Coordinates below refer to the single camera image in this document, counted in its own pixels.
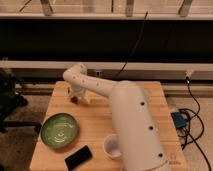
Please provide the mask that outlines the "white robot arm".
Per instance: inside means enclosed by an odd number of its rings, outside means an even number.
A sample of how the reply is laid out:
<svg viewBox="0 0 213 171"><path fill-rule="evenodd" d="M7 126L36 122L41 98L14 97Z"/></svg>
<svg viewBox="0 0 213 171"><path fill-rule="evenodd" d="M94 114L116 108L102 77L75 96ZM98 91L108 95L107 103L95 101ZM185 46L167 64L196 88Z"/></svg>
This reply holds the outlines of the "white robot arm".
<svg viewBox="0 0 213 171"><path fill-rule="evenodd" d="M128 80L88 76L83 63L67 69L63 79L74 96L88 89L108 98L125 171L172 171L142 88Z"/></svg>

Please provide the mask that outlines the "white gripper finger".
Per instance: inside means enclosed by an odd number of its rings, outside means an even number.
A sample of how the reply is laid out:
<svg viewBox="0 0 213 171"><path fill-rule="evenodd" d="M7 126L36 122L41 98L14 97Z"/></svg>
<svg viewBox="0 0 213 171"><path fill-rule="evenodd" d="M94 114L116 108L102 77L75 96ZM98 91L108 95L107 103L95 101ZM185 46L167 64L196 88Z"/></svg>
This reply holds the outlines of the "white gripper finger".
<svg viewBox="0 0 213 171"><path fill-rule="evenodd" d="M91 98L89 95L87 94L84 94L82 97L81 97L81 100L84 102L84 103L89 103L91 101Z"/></svg>

